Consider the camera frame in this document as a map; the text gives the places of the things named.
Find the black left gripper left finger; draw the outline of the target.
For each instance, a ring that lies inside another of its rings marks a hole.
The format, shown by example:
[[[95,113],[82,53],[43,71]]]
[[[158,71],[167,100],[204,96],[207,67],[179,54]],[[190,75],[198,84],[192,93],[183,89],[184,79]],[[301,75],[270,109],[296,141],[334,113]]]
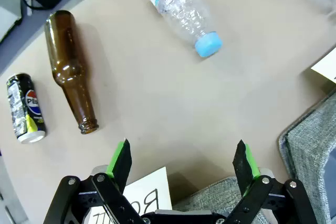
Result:
[[[85,180],[65,176],[59,183],[44,223],[84,223],[92,207],[102,207],[114,223],[144,223],[123,196],[132,165],[130,143],[120,142],[104,173]]]

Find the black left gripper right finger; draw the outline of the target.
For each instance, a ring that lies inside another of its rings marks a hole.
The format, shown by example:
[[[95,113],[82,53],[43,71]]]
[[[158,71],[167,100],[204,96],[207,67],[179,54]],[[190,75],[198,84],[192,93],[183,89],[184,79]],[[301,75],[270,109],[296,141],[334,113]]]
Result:
[[[224,223],[252,223],[261,209],[271,210],[278,223],[317,223],[303,183],[285,183],[262,175],[248,144],[239,141],[233,166],[241,200]]]

